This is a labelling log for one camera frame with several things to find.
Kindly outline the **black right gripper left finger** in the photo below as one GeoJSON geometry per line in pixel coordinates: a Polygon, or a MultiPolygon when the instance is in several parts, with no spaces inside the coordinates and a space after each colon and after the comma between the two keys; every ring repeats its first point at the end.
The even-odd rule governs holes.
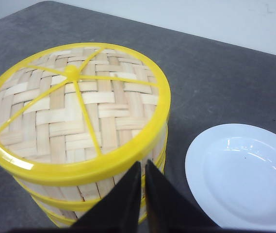
{"type": "Polygon", "coordinates": [[[135,233],[141,205],[141,164],[135,162],[115,187],[71,226],[72,233],[135,233]]]}

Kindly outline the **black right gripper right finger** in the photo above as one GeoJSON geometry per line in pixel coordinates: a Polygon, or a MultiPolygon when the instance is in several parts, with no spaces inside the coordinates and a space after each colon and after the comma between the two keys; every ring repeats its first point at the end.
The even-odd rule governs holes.
{"type": "Polygon", "coordinates": [[[146,208],[151,233],[220,233],[206,214],[183,197],[148,160],[146,164],[146,208]]]}

